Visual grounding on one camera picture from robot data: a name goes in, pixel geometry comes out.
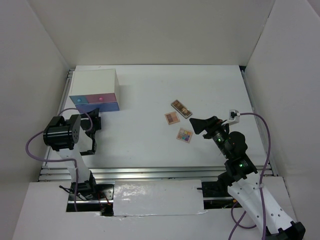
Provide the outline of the colorful eyeshadow palette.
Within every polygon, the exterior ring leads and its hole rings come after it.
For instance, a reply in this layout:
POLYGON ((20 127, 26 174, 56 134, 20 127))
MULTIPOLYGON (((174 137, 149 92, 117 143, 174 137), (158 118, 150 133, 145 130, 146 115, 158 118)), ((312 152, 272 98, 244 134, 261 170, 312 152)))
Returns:
POLYGON ((192 136, 193 131, 181 127, 178 131, 176 139, 183 141, 184 143, 190 143, 192 136))

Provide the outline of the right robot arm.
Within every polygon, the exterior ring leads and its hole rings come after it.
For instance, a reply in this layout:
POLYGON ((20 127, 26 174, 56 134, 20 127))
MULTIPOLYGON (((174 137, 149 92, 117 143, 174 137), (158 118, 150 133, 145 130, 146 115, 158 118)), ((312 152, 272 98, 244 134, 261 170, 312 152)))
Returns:
POLYGON ((189 120, 194 133, 199 135, 205 131, 203 138, 213 140, 226 159, 226 171, 215 182, 218 192, 232 196, 241 205, 263 240, 301 240, 306 232, 304 225, 294 221, 263 184, 264 172, 259 172, 246 154, 245 136, 230 131, 230 125, 238 123, 241 116, 238 111, 231 110, 228 120, 216 116, 189 120))

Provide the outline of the pink drawer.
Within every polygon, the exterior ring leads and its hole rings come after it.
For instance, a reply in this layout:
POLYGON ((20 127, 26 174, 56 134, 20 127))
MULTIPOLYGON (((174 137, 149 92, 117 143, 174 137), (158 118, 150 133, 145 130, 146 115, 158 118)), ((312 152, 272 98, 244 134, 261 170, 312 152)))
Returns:
POLYGON ((86 95, 89 104, 104 104, 117 102, 115 93, 101 93, 101 94, 89 94, 86 95))

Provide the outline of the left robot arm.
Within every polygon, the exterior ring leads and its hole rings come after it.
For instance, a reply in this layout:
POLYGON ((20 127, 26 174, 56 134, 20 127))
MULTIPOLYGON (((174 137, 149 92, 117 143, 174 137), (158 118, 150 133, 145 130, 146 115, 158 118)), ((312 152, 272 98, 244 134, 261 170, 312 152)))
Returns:
POLYGON ((43 132, 44 143, 66 160, 71 176, 70 192, 77 189, 77 195, 86 200, 97 196, 98 186, 83 156, 96 153, 96 132, 101 129, 100 110, 96 108, 87 113, 73 114, 69 119, 55 116, 43 132))

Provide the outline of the dark blue drawer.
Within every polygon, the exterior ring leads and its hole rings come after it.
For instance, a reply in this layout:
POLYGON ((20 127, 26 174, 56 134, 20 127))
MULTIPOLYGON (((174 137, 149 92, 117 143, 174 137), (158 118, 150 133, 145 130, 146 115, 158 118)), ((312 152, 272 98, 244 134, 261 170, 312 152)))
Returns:
POLYGON ((99 109, 101 113, 115 112, 120 110, 117 102, 80 104, 80 105, 76 105, 75 107, 85 112, 90 112, 95 109, 99 109))

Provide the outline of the light blue drawer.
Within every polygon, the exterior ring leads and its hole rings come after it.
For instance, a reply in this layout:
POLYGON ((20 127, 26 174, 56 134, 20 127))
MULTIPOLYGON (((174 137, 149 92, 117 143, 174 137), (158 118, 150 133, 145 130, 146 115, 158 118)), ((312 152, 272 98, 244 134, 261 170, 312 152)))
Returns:
POLYGON ((86 105, 88 104, 88 100, 84 95, 70 95, 69 98, 73 102, 75 106, 77 105, 86 105))

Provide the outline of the white drawer cabinet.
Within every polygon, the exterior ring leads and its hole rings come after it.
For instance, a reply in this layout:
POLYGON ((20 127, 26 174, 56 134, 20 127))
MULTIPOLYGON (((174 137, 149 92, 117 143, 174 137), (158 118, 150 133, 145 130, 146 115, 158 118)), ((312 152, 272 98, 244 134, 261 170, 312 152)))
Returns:
POLYGON ((120 84, 115 69, 75 71, 69 96, 115 93, 120 107, 120 84))

